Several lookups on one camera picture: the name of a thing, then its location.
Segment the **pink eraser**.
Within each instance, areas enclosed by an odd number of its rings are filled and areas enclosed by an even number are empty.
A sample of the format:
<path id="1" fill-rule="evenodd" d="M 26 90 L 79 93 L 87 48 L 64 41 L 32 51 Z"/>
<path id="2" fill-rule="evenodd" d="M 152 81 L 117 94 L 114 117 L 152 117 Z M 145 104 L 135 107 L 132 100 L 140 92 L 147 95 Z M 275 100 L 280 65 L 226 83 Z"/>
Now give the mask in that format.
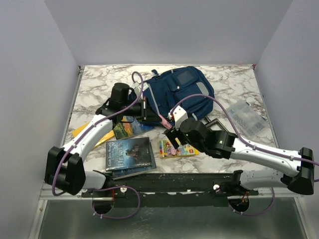
<path id="1" fill-rule="evenodd" d="M 172 128 L 172 125 L 162 115 L 159 115 L 159 117 L 161 119 L 161 125 L 163 125 L 166 129 Z"/>

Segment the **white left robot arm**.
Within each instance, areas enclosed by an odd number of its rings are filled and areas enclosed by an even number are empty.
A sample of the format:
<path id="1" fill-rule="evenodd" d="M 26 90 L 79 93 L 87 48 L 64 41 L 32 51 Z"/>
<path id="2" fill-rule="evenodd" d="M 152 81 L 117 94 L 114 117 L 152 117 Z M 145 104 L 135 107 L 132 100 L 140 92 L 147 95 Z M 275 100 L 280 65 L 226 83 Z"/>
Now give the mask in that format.
<path id="1" fill-rule="evenodd" d="M 44 181 L 52 186 L 52 194 L 76 195 L 82 189 L 92 189 L 98 196 L 110 193 L 111 185 L 103 173 L 85 171 L 84 160 L 98 141 L 122 121 L 124 116 L 141 122 L 161 122 L 160 116 L 148 106 L 147 99 L 129 101 L 130 86 L 116 83 L 111 96 L 96 110 L 89 124 L 73 140 L 62 147 L 52 147 L 47 156 Z"/>

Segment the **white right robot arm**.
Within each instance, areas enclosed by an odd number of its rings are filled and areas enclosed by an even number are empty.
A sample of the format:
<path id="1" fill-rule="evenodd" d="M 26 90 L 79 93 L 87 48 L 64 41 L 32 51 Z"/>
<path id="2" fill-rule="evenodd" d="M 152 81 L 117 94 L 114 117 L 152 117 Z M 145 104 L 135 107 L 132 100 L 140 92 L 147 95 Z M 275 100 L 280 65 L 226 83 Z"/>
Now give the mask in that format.
<path id="1" fill-rule="evenodd" d="M 301 195 L 314 193 L 314 155 L 309 148 L 286 150 L 258 144 L 239 135 L 211 130 L 187 115 L 180 106 L 168 113 L 175 125 L 165 131 L 175 148 L 190 144 L 216 159 L 244 160 L 266 166 L 266 170 L 233 172 L 229 183 L 235 195 L 260 187 L 283 187 Z"/>

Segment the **navy blue student backpack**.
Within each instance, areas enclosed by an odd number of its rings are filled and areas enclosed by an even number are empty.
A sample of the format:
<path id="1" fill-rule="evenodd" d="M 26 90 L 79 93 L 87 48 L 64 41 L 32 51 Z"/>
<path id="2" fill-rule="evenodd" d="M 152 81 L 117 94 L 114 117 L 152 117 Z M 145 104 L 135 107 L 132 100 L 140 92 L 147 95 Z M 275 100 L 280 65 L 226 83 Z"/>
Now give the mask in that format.
<path id="1" fill-rule="evenodd" d="M 151 108 L 168 119 L 170 110 L 182 99 L 202 94 L 214 97 L 214 89 L 204 74 L 193 66 L 171 69 L 161 74 L 153 70 L 154 76 L 144 81 L 143 95 Z M 213 110 L 213 101 L 193 97 L 183 101 L 180 106 L 196 120 L 203 119 Z"/>

